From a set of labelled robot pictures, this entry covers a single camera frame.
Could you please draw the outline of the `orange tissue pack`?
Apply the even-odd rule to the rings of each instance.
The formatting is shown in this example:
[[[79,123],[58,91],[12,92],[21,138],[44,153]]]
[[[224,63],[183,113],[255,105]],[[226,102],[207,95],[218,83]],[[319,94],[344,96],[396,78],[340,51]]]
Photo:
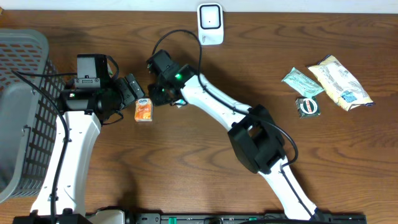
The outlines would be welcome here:
[[[136,101],[134,119],[137,122],[153,120],[153,105],[150,98],[141,98]]]

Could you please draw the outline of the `teal wet wipes pack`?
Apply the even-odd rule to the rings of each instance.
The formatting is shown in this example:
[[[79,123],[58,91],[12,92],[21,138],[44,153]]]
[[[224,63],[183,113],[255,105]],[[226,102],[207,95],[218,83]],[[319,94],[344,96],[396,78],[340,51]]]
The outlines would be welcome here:
[[[319,93],[324,91],[319,84],[307,77],[304,73],[297,70],[295,67],[293,67],[291,71],[282,79],[282,82],[285,82],[306,98],[317,96]]]

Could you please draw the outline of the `yellow snack bag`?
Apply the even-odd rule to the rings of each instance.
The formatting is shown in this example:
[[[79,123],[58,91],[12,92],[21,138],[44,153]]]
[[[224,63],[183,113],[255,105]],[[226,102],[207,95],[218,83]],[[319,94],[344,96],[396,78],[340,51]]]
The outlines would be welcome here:
[[[359,106],[372,106],[373,100],[360,82],[333,55],[327,55],[321,62],[309,66],[326,94],[345,111]]]

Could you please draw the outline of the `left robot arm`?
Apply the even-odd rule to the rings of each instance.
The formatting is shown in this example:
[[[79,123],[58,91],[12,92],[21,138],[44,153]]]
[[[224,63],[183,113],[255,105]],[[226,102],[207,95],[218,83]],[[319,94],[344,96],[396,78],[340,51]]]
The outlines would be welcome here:
[[[47,174],[39,195],[27,216],[14,217],[16,224],[91,223],[86,216],[85,187],[95,141],[109,118],[142,98],[145,93],[135,77],[119,77],[105,54],[80,54],[73,84],[56,100],[42,90],[57,114],[56,137]]]

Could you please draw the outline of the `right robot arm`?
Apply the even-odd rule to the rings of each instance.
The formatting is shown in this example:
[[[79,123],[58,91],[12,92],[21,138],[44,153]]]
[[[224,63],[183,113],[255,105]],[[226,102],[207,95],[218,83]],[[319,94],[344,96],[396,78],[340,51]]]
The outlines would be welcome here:
[[[306,196],[284,150],[293,139],[280,127],[265,107],[240,103],[212,85],[199,69],[174,62],[165,50],[147,60],[155,83],[149,85],[149,96],[155,105],[167,103],[193,105],[219,122],[228,133],[239,162],[254,174],[262,176],[280,200],[285,215],[295,220],[322,220],[317,206]]]

